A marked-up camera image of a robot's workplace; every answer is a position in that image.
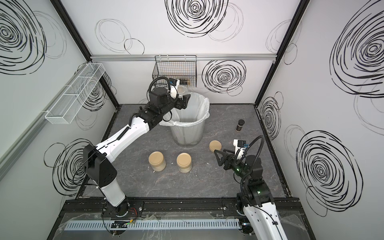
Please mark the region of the glass rice jar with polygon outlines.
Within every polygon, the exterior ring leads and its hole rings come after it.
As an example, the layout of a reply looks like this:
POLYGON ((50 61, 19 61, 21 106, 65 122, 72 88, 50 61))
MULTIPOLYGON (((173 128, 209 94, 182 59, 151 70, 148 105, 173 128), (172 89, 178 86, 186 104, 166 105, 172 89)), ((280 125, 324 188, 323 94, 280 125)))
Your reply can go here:
POLYGON ((182 85, 178 86, 177 92, 178 92, 178 95, 180 98, 182 98, 184 95, 188 95, 190 93, 188 88, 185 86, 182 86, 182 85))

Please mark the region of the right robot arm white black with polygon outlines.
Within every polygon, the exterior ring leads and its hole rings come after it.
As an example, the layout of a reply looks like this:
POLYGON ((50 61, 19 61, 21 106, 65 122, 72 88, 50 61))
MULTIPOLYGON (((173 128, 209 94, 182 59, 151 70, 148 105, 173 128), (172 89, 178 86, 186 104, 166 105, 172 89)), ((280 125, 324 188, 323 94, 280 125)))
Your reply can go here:
POLYGON ((288 237, 278 217, 272 193, 263 180, 261 158, 249 155, 245 162, 236 162, 232 151, 214 151, 218 165, 232 170, 241 179, 241 192, 237 194, 237 212, 247 217, 240 231, 245 235, 256 235, 258 240, 286 240, 288 237))

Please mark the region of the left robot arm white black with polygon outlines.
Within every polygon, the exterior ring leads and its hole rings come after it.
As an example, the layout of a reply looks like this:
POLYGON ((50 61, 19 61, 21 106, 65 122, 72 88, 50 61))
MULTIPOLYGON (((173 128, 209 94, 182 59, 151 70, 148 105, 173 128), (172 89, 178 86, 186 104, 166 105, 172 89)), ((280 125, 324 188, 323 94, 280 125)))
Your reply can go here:
POLYGON ((156 87, 149 91, 149 102, 131 116, 124 128, 96 146, 89 144, 84 147, 85 173, 98 186, 118 217, 129 212, 130 204, 119 186, 117 170, 112 163, 124 149, 162 122, 172 109, 186 109, 190 98, 190 94, 179 96, 173 87, 170 90, 156 87))

